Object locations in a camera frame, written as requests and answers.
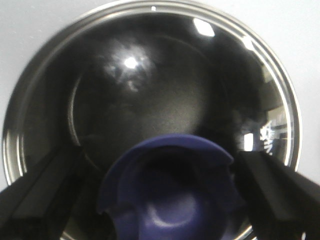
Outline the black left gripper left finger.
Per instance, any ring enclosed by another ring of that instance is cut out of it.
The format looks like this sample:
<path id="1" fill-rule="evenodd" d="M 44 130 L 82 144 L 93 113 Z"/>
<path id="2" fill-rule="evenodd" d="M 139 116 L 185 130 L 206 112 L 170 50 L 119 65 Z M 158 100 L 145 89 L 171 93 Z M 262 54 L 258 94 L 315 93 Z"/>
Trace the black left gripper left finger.
<path id="1" fill-rule="evenodd" d="M 84 181 L 79 146 L 53 150 L 0 193 L 2 240 L 58 240 Z"/>

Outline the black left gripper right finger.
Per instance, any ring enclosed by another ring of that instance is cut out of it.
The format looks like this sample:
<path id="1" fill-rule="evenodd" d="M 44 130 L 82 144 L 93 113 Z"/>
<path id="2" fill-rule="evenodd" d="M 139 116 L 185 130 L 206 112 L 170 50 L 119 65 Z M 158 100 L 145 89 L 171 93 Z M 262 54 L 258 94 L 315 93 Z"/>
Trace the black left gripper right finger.
<path id="1" fill-rule="evenodd" d="M 320 187 L 262 151 L 239 152 L 235 184 L 259 240 L 318 240 Z"/>

